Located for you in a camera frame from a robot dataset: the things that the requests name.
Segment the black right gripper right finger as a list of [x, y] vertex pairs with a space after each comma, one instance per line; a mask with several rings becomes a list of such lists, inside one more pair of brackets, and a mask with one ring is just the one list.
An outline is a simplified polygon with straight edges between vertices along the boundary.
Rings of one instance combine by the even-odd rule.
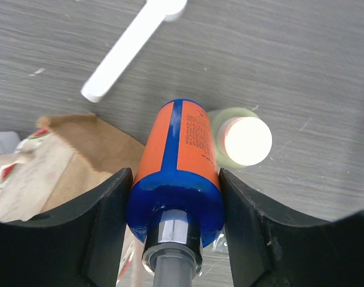
[[364, 286], [364, 210], [326, 221], [254, 190], [228, 170], [219, 181], [235, 286]]

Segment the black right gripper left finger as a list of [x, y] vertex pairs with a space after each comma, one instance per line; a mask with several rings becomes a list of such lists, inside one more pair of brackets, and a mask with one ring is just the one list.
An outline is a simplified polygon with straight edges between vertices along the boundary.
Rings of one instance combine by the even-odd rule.
[[0, 286], [115, 286], [132, 182], [121, 169], [28, 221], [0, 222]]

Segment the watermelon print canvas bag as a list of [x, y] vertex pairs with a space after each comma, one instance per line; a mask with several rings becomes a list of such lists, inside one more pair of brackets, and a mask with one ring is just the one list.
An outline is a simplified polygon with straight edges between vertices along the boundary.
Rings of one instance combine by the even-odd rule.
[[[137, 171], [144, 146], [95, 114], [44, 116], [38, 130], [0, 155], [0, 222], [28, 221], [96, 188], [121, 169]], [[143, 273], [126, 226], [118, 285], [130, 264]]]

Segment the blue orange pump bottle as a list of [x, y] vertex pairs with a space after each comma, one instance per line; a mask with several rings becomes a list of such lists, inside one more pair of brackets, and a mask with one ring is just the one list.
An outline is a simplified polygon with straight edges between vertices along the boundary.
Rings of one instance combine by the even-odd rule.
[[207, 112], [176, 99], [158, 112], [137, 169], [126, 209], [142, 262], [155, 286], [191, 286], [201, 252], [225, 222]]

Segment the pale green bottle cream cap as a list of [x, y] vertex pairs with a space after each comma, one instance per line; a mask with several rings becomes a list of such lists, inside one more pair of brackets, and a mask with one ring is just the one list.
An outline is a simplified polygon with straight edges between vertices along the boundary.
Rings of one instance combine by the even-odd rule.
[[219, 166], [241, 169], [259, 164], [269, 155], [271, 130], [253, 111], [225, 108], [207, 114]]

